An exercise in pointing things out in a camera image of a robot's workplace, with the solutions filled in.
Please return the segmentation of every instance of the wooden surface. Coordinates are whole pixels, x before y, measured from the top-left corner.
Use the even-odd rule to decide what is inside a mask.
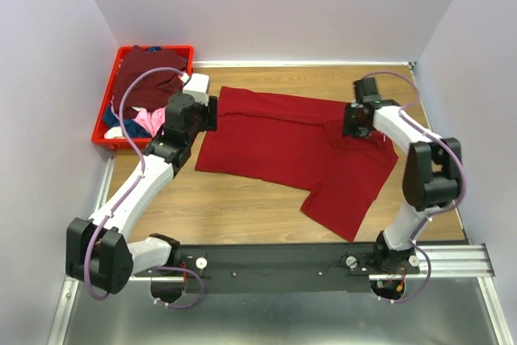
[[[352,83],[366,73],[390,69],[410,77],[405,66],[332,66],[282,68],[200,69],[211,78],[211,94],[219,95],[221,86],[246,88],[319,99],[350,101]],[[376,76],[381,94],[400,104],[414,99],[410,86],[392,76]],[[420,106],[409,110],[417,121],[427,125]],[[342,239],[312,221],[299,209],[307,191],[234,175],[194,171],[204,134],[192,149],[192,158],[174,181],[154,198],[137,222],[130,241],[152,233],[165,234],[182,244],[257,243],[257,242],[339,242]],[[356,241],[373,241],[396,216],[403,201],[401,182],[406,159],[399,160],[377,200],[368,210]],[[111,179],[111,196],[137,164],[132,151],[120,151]],[[454,212],[435,217],[422,240],[463,238]]]

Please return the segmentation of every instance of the maroon cloth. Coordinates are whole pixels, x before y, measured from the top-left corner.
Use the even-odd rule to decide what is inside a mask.
[[[178,70],[186,70],[187,62],[174,50],[163,49],[146,52],[139,46],[133,46],[125,55],[115,81],[113,82],[113,109],[118,115],[120,101],[131,83],[141,74],[153,68],[169,66]],[[131,91],[124,105],[124,118],[134,119],[137,111],[132,107],[142,107],[147,111],[156,111],[167,105],[168,98],[182,89],[177,74],[169,71],[150,74],[142,79]]]
[[[223,86],[195,168],[310,191],[307,216],[353,241],[397,155],[379,132],[342,137],[345,103]]]

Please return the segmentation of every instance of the white wall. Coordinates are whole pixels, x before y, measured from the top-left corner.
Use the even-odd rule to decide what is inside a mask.
[[[517,338],[517,7],[453,0],[416,67],[431,123],[460,139],[469,192],[467,234],[485,242],[506,320]]]
[[[0,343],[42,344],[104,166],[90,133],[116,42],[94,0],[0,0],[0,20]]]
[[[451,0],[95,0],[119,44],[196,60],[414,61]]]

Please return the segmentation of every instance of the dark red garment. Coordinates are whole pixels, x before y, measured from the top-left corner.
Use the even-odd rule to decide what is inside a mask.
[[[353,241],[397,155],[379,132],[342,137],[345,103],[223,86],[195,168],[309,190],[307,216]]]
[[[113,82],[113,109],[118,115],[120,101],[125,91],[138,76],[153,68],[169,66],[178,70],[187,69],[187,61],[174,50],[164,48],[156,52],[146,52],[139,46],[133,46],[125,55]],[[168,98],[182,89],[177,74],[169,71],[150,74],[142,79],[131,91],[124,105],[124,118],[134,119],[137,111],[132,107],[142,107],[147,111],[156,111],[167,105]]]

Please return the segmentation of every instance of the red plastic bin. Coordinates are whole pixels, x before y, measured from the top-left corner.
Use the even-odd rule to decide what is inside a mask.
[[[97,121],[95,122],[94,132],[91,135],[91,141],[93,141],[96,145],[102,145],[107,149],[131,149],[128,141],[125,139],[104,139],[104,134],[109,128],[103,122],[103,113],[111,102],[113,81],[115,80],[115,76],[119,70],[120,62],[122,62],[125,55],[131,48],[132,46],[122,46],[119,48],[119,51],[116,54],[115,62],[113,63],[113,68],[111,69],[110,79],[107,82],[107,88],[104,92],[103,103],[99,109],[99,115],[97,116]],[[194,48],[192,46],[162,46],[162,48],[170,48],[174,50],[179,56],[187,59],[187,72],[192,74],[192,58],[194,57]],[[133,140],[135,141],[135,144],[138,146],[138,148],[143,149],[147,143],[151,141],[151,138],[133,138]]]

